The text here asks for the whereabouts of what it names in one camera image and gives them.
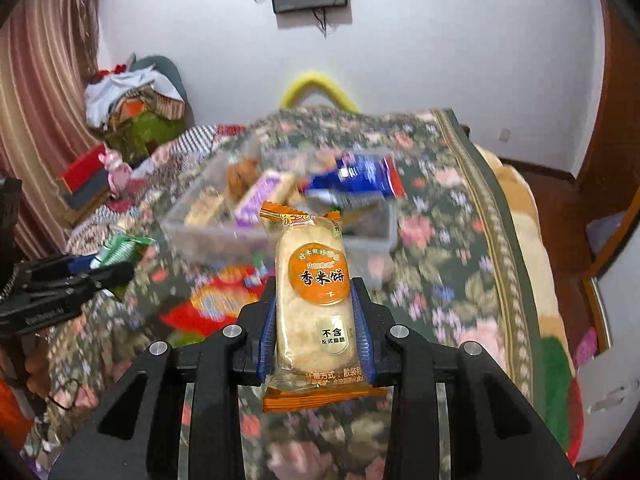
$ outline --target striped curtain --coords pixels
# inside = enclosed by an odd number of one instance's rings
[[[57,177],[97,142],[84,85],[97,69],[97,0],[21,0],[0,29],[0,173],[22,180],[16,241],[30,258],[64,247]]]

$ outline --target yellow snack package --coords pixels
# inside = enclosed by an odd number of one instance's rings
[[[310,409],[385,395],[360,370],[340,213],[324,217],[264,202],[260,216],[282,227],[276,247],[276,370],[265,412]]]

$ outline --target yellow foam tube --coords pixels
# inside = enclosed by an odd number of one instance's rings
[[[324,91],[329,99],[338,107],[348,112],[360,113],[358,107],[344,93],[344,91],[335,83],[333,79],[321,74],[320,72],[305,72],[298,76],[293,83],[287,88],[287,91],[280,102],[280,108],[292,108],[296,105],[300,94],[309,86],[317,86]]]

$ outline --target floral bedspread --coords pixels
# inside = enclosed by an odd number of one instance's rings
[[[394,277],[372,299],[396,322],[425,338],[458,346],[476,340],[491,353],[543,416],[538,322],[511,215],[494,174],[466,138],[450,110],[382,117],[332,108],[281,110],[219,139],[237,149],[255,134],[267,148],[335,146],[387,148],[394,153],[407,198],[398,200]],[[172,253],[159,220],[184,192],[202,161],[160,148],[152,175],[158,185],[137,198],[127,231],[154,238],[123,303],[103,294],[85,304],[82,317],[55,329],[50,345],[52,428],[65,442],[101,393],[135,356],[171,330],[159,315],[188,299],[217,269],[187,264]],[[76,253],[95,250],[120,221],[94,219],[70,241]],[[369,261],[374,274],[380,264]],[[392,393],[296,413],[262,413],[260,390],[239,391],[246,475],[250,479],[382,478]],[[446,417],[444,391],[440,415]],[[183,416],[187,446],[190,407]],[[449,439],[441,424],[441,476],[449,475]],[[186,463],[180,466],[185,476]]]

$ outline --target metal screw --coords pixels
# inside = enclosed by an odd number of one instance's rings
[[[409,335],[409,329],[404,325],[393,325],[389,332],[391,332],[391,335],[393,337],[397,337],[398,339],[402,339],[403,337],[407,337]]]
[[[164,354],[168,348],[169,345],[164,341],[156,341],[155,343],[151,343],[151,345],[149,345],[149,352],[152,355],[161,355]]]
[[[476,343],[475,341],[467,341],[462,345],[462,348],[465,349],[465,352],[469,355],[480,355],[482,353],[480,343]]]
[[[222,329],[222,333],[226,337],[236,337],[242,333],[242,327],[239,325],[227,325]]]

